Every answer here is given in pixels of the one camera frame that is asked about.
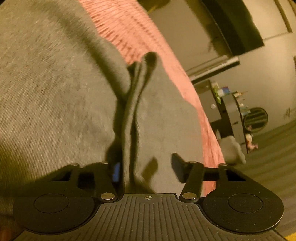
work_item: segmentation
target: round vent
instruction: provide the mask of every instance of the round vent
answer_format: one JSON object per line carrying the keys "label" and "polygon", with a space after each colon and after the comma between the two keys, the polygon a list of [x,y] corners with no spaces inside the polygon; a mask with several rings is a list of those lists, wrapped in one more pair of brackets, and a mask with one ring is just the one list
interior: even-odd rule
{"label": "round vent", "polygon": [[244,118],[244,126],[245,128],[252,126],[253,133],[259,132],[267,125],[268,114],[260,107],[251,108],[250,111],[251,113],[247,114]]}

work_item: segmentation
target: gray carpet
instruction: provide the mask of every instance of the gray carpet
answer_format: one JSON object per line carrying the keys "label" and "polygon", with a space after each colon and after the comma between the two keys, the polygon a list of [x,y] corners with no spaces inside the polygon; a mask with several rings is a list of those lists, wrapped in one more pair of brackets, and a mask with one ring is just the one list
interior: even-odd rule
{"label": "gray carpet", "polygon": [[236,168],[276,193],[284,203],[277,231],[296,232],[296,121],[254,138],[259,149],[247,155],[247,164]]}

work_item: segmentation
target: ribbed plastic surface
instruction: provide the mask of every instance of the ribbed plastic surface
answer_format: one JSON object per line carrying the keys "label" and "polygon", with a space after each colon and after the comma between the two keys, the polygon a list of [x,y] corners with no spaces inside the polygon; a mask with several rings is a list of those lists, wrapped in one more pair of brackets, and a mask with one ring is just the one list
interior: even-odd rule
{"label": "ribbed plastic surface", "polygon": [[38,235],[24,231],[16,241],[277,241],[275,231],[259,235],[237,235],[211,224],[195,204],[186,204],[173,194],[125,194],[103,204],[84,226],[60,235]]}

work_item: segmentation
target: stuffed animal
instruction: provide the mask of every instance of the stuffed animal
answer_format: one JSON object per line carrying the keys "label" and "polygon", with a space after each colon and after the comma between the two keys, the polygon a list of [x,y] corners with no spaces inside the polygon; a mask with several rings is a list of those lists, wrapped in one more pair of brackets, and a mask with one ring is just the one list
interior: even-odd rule
{"label": "stuffed animal", "polygon": [[233,136],[228,136],[218,140],[225,163],[228,165],[246,164],[245,155],[238,142]]}

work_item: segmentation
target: bottle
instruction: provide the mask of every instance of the bottle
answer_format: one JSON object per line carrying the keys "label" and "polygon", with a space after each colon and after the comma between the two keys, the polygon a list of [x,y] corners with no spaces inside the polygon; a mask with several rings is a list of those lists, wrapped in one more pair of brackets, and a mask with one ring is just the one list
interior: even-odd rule
{"label": "bottle", "polygon": [[227,86],[222,87],[221,89],[217,90],[217,94],[219,95],[219,97],[223,97],[225,95],[230,94],[230,90]]}
{"label": "bottle", "polygon": [[249,107],[247,105],[244,105],[244,106],[239,106],[239,109],[241,111],[248,111],[249,110]]}
{"label": "bottle", "polygon": [[214,91],[217,91],[220,89],[219,85],[217,82],[211,82],[212,88]]}
{"label": "bottle", "polygon": [[251,113],[250,110],[248,110],[248,111],[243,111],[243,112],[241,112],[241,115],[242,115],[242,117],[245,117],[247,114],[250,114],[250,113]]}
{"label": "bottle", "polygon": [[239,98],[242,95],[244,95],[245,93],[247,93],[247,91],[243,91],[243,92],[237,92],[237,91],[235,91],[235,92],[233,92],[233,95],[234,95],[235,98]]}

